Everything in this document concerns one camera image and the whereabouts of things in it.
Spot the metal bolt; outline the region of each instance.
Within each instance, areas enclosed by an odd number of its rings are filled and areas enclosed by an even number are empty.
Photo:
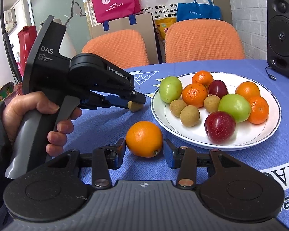
[[[182,187],[190,187],[194,184],[194,182],[190,179],[181,179],[178,183]]]
[[[105,187],[109,185],[109,181],[106,179],[97,179],[94,182],[94,185],[98,186],[98,187]]]

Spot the orange fruit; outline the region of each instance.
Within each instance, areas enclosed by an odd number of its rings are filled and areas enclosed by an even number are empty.
[[[206,87],[206,88],[213,81],[214,81],[214,79],[213,79],[213,76],[211,75],[211,73],[208,71],[204,71],[204,70],[198,71],[192,77],[192,83],[200,83],[200,84],[204,85],[204,87]]]
[[[200,83],[187,85],[182,91],[182,99],[187,105],[193,105],[197,108],[203,107],[204,100],[208,97],[208,91]]]
[[[131,126],[125,140],[131,153],[139,157],[154,157],[163,147],[162,131],[154,123],[147,121]]]
[[[236,88],[235,93],[243,96],[246,100],[252,96],[260,96],[260,90],[254,82],[242,82]]]
[[[261,124],[266,121],[269,116],[269,105],[261,96],[252,96],[248,99],[251,106],[251,113],[248,121],[253,124]]]

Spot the tablecloth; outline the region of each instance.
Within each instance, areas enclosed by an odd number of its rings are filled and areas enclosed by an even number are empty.
[[[179,76],[197,72],[199,70],[227,72],[253,79],[267,87],[276,96],[281,105],[281,124],[275,134],[265,142],[240,151],[229,151],[233,157],[244,163],[271,174],[285,190],[285,202],[278,219],[289,227],[289,79],[269,70],[277,80],[271,80],[266,72],[264,60],[216,60],[190,61],[173,64],[156,64],[127,69],[134,76],[135,89],[147,95],[147,102],[142,111],[132,113],[121,108],[107,108],[98,110],[83,110],[83,115],[74,121],[75,130],[68,135],[65,150],[77,148],[81,153],[92,152],[94,148],[116,143],[124,138],[128,129],[136,122],[147,120],[159,124],[150,110],[151,94],[157,89],[162,78]],[[176,146],[191,146],[180,141],[160,126],[163,137],[169,138]],[[194,147],[199,153],[208,150]],[[175,182],[178,169],[171,170],[162,154],[146,159],[132,155],[126,151],[123,165],[112,171],[110,175],[113,183],[118,180],[173,180]],[[81,179],[91,184],[91,170],[83,169]],[[197,183],[207,179],[206,169],[197,169]]]

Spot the white plate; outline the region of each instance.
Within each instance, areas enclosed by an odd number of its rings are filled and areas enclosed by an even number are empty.
[[[231,139],[222,145],[217,145],[209,140],[204,129],[204,121],[209,115],[204,107],[199,109],[200,122],[194,127],[185,127],[181,123],[180,118],[171,114],[169,104],[161,100],[159,89],[157,89],[151,100],[151,111],[158,123],[183,141],[205,149],[240,150],[254,146],[270,138],[281,122],[281,107],[272,92],[260,83],[243,76],[219,72],[211,72],[211,74],[214,80],[221,80],[226,84],[230,94],[234,93],[236,87],[242,82],[251,81],[256,83],[260,89],[261,96],[267,100],[270,108],[267,121],[259,125],[254,125],[248,121],[237,123],[235,133]],[[183,88],[191,83],[193,75],[194,73],[179,76]]]

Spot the gray ribbed surface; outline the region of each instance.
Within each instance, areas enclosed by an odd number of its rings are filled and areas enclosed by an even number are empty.
[[[285,231],[277,220],[237,224],[223,220],[202,206],[192,191],[171,181],[119,181],[97,191],[71,217],[52,223],[14,221],[4,231]]]

